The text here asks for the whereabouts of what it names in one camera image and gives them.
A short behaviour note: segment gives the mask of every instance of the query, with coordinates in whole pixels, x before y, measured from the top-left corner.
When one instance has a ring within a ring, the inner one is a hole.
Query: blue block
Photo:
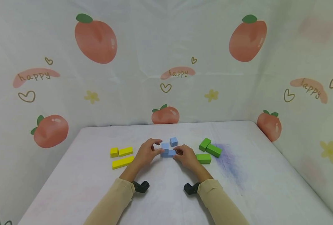
[[[169,143],[162,143],[162,149],[165,151],[169,150]]]
[[[170,158],[170,157],[173,157],[173,156],[169,156],[169,154],[168,153],[162,153],[162,157],[163,158]]]
[[[169,153],[168,153],[168,156],[173,157],[175,154],[176,154],[176,151],[170,150]]]
[[[172,137],[172,138],[170,139],[170,145],[171,145],[172,147],[176,147],[176,146],[178,145],[178,139],[176,139],[176,137]]]

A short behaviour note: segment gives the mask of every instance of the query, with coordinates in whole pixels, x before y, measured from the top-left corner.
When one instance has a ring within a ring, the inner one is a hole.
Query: yellow cube
[[[130,154],[133,154],[133,147],[126,147],[124,149],[119,150],[119,157],[123,157]]]
[[[124,159],[118,159],[112,162],[112,169],[121,168],[123,166],[128,166],[134,160],[134,156],[130,156]]]
[[[113,147],[110,149],[110,157],[118,157],[119,156],[119,151],[117,147]]]

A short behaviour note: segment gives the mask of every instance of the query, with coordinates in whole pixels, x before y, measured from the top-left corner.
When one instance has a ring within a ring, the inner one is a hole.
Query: yellow flower
[[[320,142],[320,146],[324,149],[321,156],[323,158],[329,157],[330,162],[333,164],[333,141],[326,144],[325,142]]]
[[[99,101],[98,94],[96,92],[87,91],[88,96],[84,96],[85,100],[90,100],[90,103],[94,105],[94,101]]]
[[[209,94],[204,95],[204,97],[208,98],[208,102],[211,102],[212,99],[217,100],[218,99],[218,91],[214,91],[214,90],[209,90]]]

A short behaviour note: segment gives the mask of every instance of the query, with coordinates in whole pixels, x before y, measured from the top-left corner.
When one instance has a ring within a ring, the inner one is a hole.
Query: hand
[[[136,175],[138,174],[138,172],[140,171],[140,169],[145,166],[150,164],[154,157],[161,154],[162,152],[164,152],[163,149],[154,149],[153,144],[157,144],[160,145],[160,142],[162,142],[162,140],[160,139],[148,139],[146,142],[144,142],[140,148],[139,151],[137,153],[137,155],[135,156],[134,160],[132,161],[132,163],[130,163],[126,169],[124,170],[124,172],[119,176],[120,179],[123,180],[127,180],[129,182],[133,182]]]
[[[141,167],[150,164],[155,156],[164,152],[164,149],[159,148],[155,150],[153,146],[153,144],[160,145],[161,142],[162,140],[160,139],[149,138],[140,146],[133,162],[139,164]]]
[[[193,171],[198,177],[199,183],[208,179],[213,179],[206,168],[199,163],[194,151],[190,147],[183,144],[182,146],[176,146],[174,150],[177,154],[173,156],[173,159],[180,161],[183,166]]]
[[[176,146],[174,150],[176,151],[176,155],[173,156],[173,159],[180,161],[186,168],[193,170],[196,166],[200,165],[194,151],[189,146],[183,144]]]

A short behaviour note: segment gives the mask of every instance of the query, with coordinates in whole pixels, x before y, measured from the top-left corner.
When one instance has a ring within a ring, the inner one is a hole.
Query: green cube
[[[209,154],[196,154],[196,159],[200,164],[209,164],[211,163],[211,156]]]
[[[215,147],[212,144],[208,145],[208,147],[206,148],[206,151],[207,151],[207,153],[210,153],[217,158],[219,158],[219,156],[221,154],[221,149],[219,149],[218,147]]]
[[[205,138],[204,141],[199,145],[199,149],[205,152],[208,145],[211,143],[210,139]]]

